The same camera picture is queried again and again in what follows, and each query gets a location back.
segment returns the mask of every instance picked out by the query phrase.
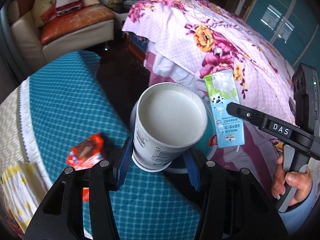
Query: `sofa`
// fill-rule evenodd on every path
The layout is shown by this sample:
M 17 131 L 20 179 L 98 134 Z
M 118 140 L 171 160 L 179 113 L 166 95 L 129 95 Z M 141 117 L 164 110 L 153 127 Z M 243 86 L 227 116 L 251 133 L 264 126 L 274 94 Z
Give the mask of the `sofa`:
M 36 28 L 33 2 L 15 0 L 7 9 L 12 39 L 33 72 L 68 52 L 113 40 L 114 14 L 103 5 L 81 8 Z

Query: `cup base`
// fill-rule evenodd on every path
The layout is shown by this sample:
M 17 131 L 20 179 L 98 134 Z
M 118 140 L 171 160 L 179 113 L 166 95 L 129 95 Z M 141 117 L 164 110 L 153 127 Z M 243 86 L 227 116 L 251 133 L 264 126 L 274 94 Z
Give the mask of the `cup base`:
M 148 169 L 147 167 L 145 166 L 142 166 L 138 160 L 135 158 L 134 156 L 134 150 L 133 150 L 133 154 L 132 154 L 132 160 L 133 162 L 140 168 L 142 169 L 143 171 L 147 171 L 147 172 L 158 172 L 158 171 L 163 171 L 164 169 L 166 169 L 172 162 L 169 162 L 168 164 L 166 164 L 165 166 L 162 166 L 161 168 L 159 169 L 154 169 L 154 170 L 150 170 Z

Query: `metal bolt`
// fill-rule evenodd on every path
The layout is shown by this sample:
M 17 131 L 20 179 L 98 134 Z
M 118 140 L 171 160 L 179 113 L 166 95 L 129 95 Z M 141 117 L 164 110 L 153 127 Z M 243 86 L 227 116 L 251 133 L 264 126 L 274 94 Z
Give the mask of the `metal bolt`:
M 107 167 L 109 165 L 109 162 L 108 161 L 102 161 L 100 162 L 100 166 L 101 167 Z
M 248 175 L 250 173 L 250 171 L 247 168 L 243 168 L 241 169 L 242 174 L 244 175 Z
M 208 167 L 214 167 L 216 163 L 214 161 L 207 161 L 207 166 Z
M 67 168 L 65 168 L 65 170 L 64 170 L 64 173 L 65 173 L 65 174 L 70 174 L 71 172 L 73 172 L 73 168 L 71 168 L 71 167 L 67 167 Z

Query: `cup of milk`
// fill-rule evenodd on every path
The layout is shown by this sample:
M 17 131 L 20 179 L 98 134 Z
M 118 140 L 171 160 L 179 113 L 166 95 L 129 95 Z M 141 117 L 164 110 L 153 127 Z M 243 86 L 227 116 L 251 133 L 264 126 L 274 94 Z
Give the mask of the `cup of milk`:
M 207 121 L 204 103 L 192 90 L 171 82 L 149 87 L 137 104 L 134 163 L 144 171 L 164 170 L 201 139 Z

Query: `towel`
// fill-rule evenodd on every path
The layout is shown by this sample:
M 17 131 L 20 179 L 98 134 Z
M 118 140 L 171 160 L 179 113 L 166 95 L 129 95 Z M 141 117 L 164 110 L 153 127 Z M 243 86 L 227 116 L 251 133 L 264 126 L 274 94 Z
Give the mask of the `towel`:
M 8 212 L 25 232 L 33 214 L 47 193 L 36 165 L 15 162 L 2 174 L 1 184 Z

